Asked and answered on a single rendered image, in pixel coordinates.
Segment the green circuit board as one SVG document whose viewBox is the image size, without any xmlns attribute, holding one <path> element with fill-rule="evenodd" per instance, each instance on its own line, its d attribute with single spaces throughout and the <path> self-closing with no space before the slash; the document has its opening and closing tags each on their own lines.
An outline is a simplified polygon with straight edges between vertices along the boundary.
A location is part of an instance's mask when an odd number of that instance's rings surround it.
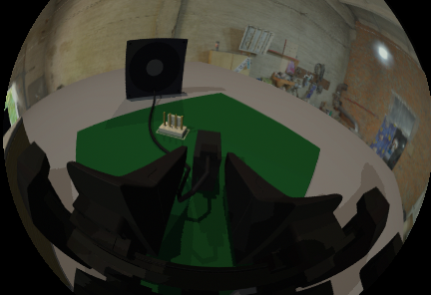
<svg viewBox="0 0 431 295">
<path fill-rule="evenodd" d="M 76 134 L 76 162 L 113 176 L 135 172 L 167 154 L 149 131 L 152 107 L 99 122 Z M 192 190 L 197 130 L 220 133 L 220 165 L 215 190 L 199 190 L 173 201 L 159 260 L 205 268 L 236 265 L 224 186 L 224 159 L 236 154 L 254 172 L 290 197 L 304 197 L 319 150 L 280 122 L 225 94 L 204 95 L 154 106 L 151 130 L 161 147 L 172 152 L 187 146 L 191 167 L 183 194 Z"/>
</svg>

